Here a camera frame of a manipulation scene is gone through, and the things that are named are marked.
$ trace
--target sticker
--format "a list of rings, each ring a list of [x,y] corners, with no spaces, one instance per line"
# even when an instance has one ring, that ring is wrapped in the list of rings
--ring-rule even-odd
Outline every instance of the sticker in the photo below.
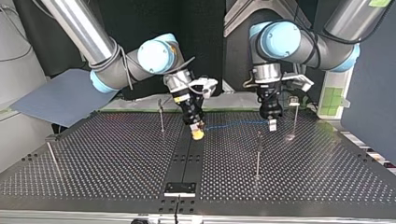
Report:
[[[390,0],[371,0],[370,7],[386,7]]]
[[[180,102],[188,100],[188,99],[190,99],[190,95],[189,94],[184,94],[182,96],[178,96],[178,97],[174,98],[175,103],[180,103]]]
[[[270,119],[269,128],[270,128],[270,132],[276,131],[276,119]]]

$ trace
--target green label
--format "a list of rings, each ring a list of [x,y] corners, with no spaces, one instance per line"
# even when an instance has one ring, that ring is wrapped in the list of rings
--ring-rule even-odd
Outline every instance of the green label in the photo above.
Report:
[[[372,0],[369,4],[370,7],[386,7],[390,0]]]

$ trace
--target gray panel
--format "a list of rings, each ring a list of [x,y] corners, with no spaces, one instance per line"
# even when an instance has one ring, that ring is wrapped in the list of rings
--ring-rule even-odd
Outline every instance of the gray panel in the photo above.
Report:
[[[199,183],[196,214],[396,218],[396,176],[315,115],[300,113],[291,142],[285,137],[292,113],[276,133],[256,122],[257,113],[213,113],[206,120],[212,128],[205,141],[191,144],[194,158],[203,151],[202,175],[195,161],[185,174]],[[258,130],[264,132],[259,181]]]
[[[380,28],[361,44],[342,125],[387,160],[396,163],[396,6]]]
[[[116,94],[116,91],[99,92],[92,85],[89,72],[70,69],[10,107],[22,114],[70,127],[106,105]]]

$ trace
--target black cable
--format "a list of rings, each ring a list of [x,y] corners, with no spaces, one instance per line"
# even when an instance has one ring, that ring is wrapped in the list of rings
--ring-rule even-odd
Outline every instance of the black cable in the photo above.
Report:
[[[6,10],[10,10],[11,12],[15,13],[15,15],[18,15],[18,12],[15,11],[15,9],[8,7],[8,6],[0,6],[0,12],[4,13],[4,16],[6,17],[6,19],[9,21],[9,23],[15,28],[15,30],[18,32],[18,34],[23,38],[24,41],[26,41],[26,43],[29,44],[29,49],[26,50],[26,52],[24,52],[22,55],[14,57],[14,58],[9,58],[9,59],[0,59],[0,63],[4,63],[4,62],[10,62],[10,61],[15,61],[18,59],[21,59],[23,57],[25,57],[26,55],[28,55],[30,53],[30,51],[32,51],[33,47],[32,45],[29,43],[29,41],[26,39],[26,37],[23,36],[23,33],[18,29],[18,26],[15,25],[15,23],[12,21],[12,19],[8,16],[8,14],[6,13]]]
[[[18,57],[15,57],[15,58],[0,60],[0,63],[10,62],[10,61],[21,59],[21,58],[25,57],[26,55],[28,55],[30,53],[30,51],[32,51],[32,46],[30,46],[29,49],[25,53],[23,53],[22,55],[20,55]]]

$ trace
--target vertical pin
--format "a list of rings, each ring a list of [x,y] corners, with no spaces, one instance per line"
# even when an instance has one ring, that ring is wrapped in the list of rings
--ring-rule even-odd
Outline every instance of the vertical pin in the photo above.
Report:
[[[256,161],[256,175],[254,176],[256,181],[260,180],[260,156],[262,154],[262,132],[257,131],[257,161]]]
[[[50,153],[50,155],[51,155],[51,157],[53,159],[53,163],[56,166],[56,170],[59,173],[59,177],[62,178],[61,169],[59,169],[58,161],[56,160],[55,153],[53,152],[52,145],[50,144],[50,142],[47,142],[47,146],[49,147],[49,153]]]
[[[300,106],[299,99],[297,96],[291,96],[289,97],[289,106],[295,106],[296,112],[294,115],[294,124],[293,124],[293,130],[291,133],[286,135],[286,140],[291,141],[296,137],[296,126],[297,126],[297,117],[298,117],[298,107]]]
[[[165,132],[165,128],[163,127],[163,105],[161,104],[162,100],[158,100],[158,107],[160,108],[160,119],[161,119],[161,132]]]

